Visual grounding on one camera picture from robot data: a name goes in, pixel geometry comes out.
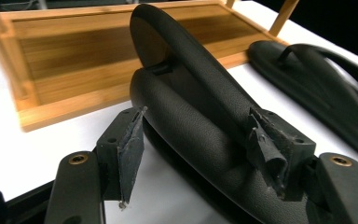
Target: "white table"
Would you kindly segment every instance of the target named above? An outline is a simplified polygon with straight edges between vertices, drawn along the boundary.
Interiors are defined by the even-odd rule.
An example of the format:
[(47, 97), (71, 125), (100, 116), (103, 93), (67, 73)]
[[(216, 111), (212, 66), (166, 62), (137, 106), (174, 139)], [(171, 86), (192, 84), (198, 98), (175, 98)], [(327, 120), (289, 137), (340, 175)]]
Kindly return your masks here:
[[(276, 13), (255, 2), (236, 2), (234, 9), (267, 29)], [(281, 39), (332, 49), (358, 63), (358, 57), (288, 21)], [(282, 95), (248, 65), (229, 70), (265, 109), (274, 111), (317, 143), (324, 151), (358, 154), (292, 100)], [(0, 190), (10, 200), (55, 178), (60, 160), (75, 151), (92, 150), (117, 113), (130, 102), (24, 133), (17, 120), (7, 81), (0, 69)], [(106, 204), (108, 223), (228, 223), (177, 174), (145, 140), (145, 153), (129, 207)]]

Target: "wooden frame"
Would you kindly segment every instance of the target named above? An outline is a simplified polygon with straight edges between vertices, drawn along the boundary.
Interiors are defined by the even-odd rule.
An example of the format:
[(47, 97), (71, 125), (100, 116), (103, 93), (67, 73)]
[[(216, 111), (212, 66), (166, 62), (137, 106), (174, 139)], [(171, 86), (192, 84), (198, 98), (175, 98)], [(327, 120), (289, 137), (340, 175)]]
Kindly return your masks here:
[[(270, 31), (220, 1), (156, 3), (225, 66), (247, 62), (256, 40), (275, 40), (298, 0), (286, 0)], [(0, 13), (0, 62), (25, 131), (130, 99), (141, 67), (129, 22), (136, 5)]]

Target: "black foam slipper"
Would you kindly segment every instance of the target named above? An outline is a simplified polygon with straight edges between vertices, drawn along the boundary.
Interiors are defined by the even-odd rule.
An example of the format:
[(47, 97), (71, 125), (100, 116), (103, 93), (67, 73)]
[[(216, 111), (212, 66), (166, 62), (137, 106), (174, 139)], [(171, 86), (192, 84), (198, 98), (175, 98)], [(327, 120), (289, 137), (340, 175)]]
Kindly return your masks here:
[(358, 66), (315, 46), (286, 47), (273, 41), (254, 42), (252, 67), (358, 151), (358, 91), (326, 59), (358, 82)]

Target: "white tabletop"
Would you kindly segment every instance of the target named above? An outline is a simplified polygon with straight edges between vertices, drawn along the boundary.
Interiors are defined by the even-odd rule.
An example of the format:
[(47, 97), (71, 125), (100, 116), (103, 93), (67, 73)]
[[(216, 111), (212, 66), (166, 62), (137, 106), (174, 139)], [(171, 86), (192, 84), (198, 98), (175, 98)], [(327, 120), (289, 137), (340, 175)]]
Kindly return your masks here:
[[(234, 9), (267, 29), (276, 13), (255, 2), (236, 2)], [(281, 39), (332, 49), (354, 62), (358, 57), (287, 22)], [(248, 64), (228, 70), (265, 109), (274, 111), (317, 143), (316, 154), (358, 154), (292, 100), (260, 77)], [(25, 133), (21, 130), (7, 81), (0, 69), (0, 190), (10, 200), (55, 178), (60, 160), (75, 151), (92, 150), (114, 117), (131, 102)], [(177, 174), (145, 140), (145, 153), (129, 207), (106, 204), (108, 223), (228, 223)]]

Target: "wooden shelf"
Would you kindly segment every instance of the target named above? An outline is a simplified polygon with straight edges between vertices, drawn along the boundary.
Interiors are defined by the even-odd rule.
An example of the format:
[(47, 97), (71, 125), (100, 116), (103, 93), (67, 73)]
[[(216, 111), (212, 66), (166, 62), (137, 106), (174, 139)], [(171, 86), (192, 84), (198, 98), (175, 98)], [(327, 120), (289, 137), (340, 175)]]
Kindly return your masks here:
[[(282, 42), (219, 1), (153, 5), (226, 68), (246, 63), (245, 51), (256, 40)], [(7, 28), (0, 33), (4, 63), (16, 78), (13, 90), (25, 92), (14, 92), (25, 131), (130, 99), (132, 74), (141, 67), (129, 29), (135, 7), (0, 13)]]

